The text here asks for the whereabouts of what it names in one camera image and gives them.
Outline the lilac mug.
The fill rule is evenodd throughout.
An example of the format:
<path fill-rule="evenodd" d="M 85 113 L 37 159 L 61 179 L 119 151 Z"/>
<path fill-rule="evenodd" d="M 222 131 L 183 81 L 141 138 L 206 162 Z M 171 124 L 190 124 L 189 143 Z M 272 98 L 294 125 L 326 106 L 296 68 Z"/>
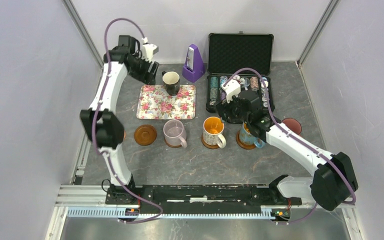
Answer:
<path fill-rule="evenodd" d="M 164 139 L 171 145 L 188 147 L 187 133 L 183 123 L 177 119 L 168 120 L 163 126 Z"/>

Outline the wooden coaster two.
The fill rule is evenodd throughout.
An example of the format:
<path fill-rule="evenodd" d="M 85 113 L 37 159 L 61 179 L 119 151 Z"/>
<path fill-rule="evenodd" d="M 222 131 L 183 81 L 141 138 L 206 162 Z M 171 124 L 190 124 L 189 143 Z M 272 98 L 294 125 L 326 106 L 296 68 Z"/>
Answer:
<path fill-rule="evenodd" d="M 255 149 L 256 146 L 254 144 L 244 144 L 241 140 L 240 140 L 240 131 L 238 131 L 236 133 L 236 137 L 235 137 L 235 140 L 236 140 L 236 143 L 238 144 L 239 147 L 241 147 L 242 149 L 245 149 L 245 150 L 252 150 L 252 149 Z"/>

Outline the wooden coaster three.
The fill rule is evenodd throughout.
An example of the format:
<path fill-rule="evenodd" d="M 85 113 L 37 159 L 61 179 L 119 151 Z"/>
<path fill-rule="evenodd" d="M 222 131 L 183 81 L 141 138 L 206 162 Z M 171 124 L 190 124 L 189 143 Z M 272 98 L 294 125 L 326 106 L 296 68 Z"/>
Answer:
<path fill-rule="evenodd" d="M 181 147 L 183 147 L 181 144 L 179 144 L 179 145 L 171 145 L 165 139 L 164 139 L 164 142 L 170 148 L 181 148 Z"/>

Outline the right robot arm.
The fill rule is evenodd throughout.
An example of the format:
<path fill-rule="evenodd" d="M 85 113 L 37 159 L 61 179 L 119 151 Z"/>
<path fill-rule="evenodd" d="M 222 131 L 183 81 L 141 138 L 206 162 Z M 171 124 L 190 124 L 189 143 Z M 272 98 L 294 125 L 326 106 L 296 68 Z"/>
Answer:
<path fill-rule="evenodd" d="M 303 166 L 312 176 L 309 192 L 323 209 L 332 211 L 340 204 L 356 203 L 359 186 L 350 157 L 341 151 L 333 154 L 294 133 L 274 116 L 271 105 L 264 106 L 258 91 L 242 91 L 214 107 L 222 120 L 242 120 L 254 137 Z"/>

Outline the floral tray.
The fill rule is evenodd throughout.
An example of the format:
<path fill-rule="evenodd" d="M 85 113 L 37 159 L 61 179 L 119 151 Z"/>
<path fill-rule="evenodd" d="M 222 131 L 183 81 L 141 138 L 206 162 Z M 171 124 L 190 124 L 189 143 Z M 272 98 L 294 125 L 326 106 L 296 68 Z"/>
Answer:
<path fill-rule="evenodd" d="M 175 96 L 163 85 L 144 85 L 140 89 L 136 117 L 141 120 L 192 120 L 196 116 L 196 87 L 181 85 Z"/>

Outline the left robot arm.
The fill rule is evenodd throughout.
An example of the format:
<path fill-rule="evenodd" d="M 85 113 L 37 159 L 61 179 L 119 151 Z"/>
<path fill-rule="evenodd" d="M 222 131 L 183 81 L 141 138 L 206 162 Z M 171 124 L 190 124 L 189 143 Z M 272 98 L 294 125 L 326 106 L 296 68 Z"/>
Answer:
<path fill-rule="evenodd" d="M 153 56 L 158 51 L 158 46 L 150 43 L 147 37 L 138 40 L 120 35 L 117 46 L 103 56 L 102 77 L 92 103 L 79 114 L 88 139 L 104 158 L 110 172 L 107 194 L 125 204 L 136 200 L 137 190 L 122 148 L 125 128 L 115 110 L 126 77 L 145 85 L 155 84 L 159 63 L 153 61 Z"/>

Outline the white mug orange inside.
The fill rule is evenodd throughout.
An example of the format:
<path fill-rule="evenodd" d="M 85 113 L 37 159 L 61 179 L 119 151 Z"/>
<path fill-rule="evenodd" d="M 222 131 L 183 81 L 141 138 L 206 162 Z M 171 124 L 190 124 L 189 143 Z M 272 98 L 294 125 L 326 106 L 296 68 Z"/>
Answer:
<path fill-rule="evenodd" d="M 218 145 L 220 149 L 223 149 L 227 145 L 226 138 L 223 135 L 225 124 L 219 117 L 208 117 L 203 123 L 204 141 L 209 145 Z"/>

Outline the wooden coaster four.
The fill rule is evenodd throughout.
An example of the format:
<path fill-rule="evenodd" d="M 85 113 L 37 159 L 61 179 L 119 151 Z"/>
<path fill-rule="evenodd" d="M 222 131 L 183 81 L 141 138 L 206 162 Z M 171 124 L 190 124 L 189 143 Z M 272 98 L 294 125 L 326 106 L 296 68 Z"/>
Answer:
<path fill-rule="evenodd" d="M 220 148 L 217 144 L 215 144 L 215 145 L 207 144 L 207 143 L 205 142 L 205 140 L 204 140 L 204 135 L 203 135 L 203 134 L 201 135 L 200 139 L 201 139 L 202 144 L 203 144 L 206 148 L 208 148 L 208 149 L 212 149 L 212 150 L 214 150 L 214 149 L 219 149 L 219 148 Z"/>

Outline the blue mug orange inside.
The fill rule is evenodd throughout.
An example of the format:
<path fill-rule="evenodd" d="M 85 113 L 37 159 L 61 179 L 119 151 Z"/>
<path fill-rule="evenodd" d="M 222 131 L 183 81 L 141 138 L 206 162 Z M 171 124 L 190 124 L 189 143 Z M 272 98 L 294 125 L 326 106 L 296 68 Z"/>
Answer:
<path fill-rule="evenodd" d="M 259 148 L 259 149 L 263 148 L 266 145 L 266 143 L 264 141 L 262 141 L 258 137 L 253 136 L 250 133 L 250 131 L 249 131 L 249 129 L 245 123 L 242 124 L 242 127 L 239 131 L 240 131 L 239 139 L 244 144 L 246 144 L 246 145 L 254 144 L 256 146 L 256 148 Z"/>

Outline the black mug white inside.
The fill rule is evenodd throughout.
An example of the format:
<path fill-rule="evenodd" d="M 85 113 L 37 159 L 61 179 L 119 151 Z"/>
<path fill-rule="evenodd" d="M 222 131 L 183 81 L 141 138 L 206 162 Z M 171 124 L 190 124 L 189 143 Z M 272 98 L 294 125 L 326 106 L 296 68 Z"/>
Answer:
<path fill-rule="evenodd" d="M 162 81 L 166 92 L 170 96 L 176 96 L 180 90 L 180 76 L 175 71 L 163 71 Z"/>

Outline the wooden coaster one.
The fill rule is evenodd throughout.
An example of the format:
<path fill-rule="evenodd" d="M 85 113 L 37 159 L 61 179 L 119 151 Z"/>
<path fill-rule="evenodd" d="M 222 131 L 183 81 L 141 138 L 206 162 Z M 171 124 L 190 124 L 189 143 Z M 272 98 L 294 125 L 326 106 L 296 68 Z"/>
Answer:
<path fill-rule="evenodd" d="M 150 124 L 140 125 L 134 132 L 134 140 L 138 145 L 151 145 L 157 138 L 157 130 Z"/>

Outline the pink mug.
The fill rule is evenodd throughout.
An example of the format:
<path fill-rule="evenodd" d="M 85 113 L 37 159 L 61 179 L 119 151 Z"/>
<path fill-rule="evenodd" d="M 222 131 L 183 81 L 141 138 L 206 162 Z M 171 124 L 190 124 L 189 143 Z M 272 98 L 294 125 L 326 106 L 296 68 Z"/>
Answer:
<path fill-rule="evenodd" d="M 301 123 L 294 118 L 285 118 L 281 121 L 285 124 L 291 131 L 293 131 L 297 135 L 301 135 L 302 133 L 302 125 Z"/>

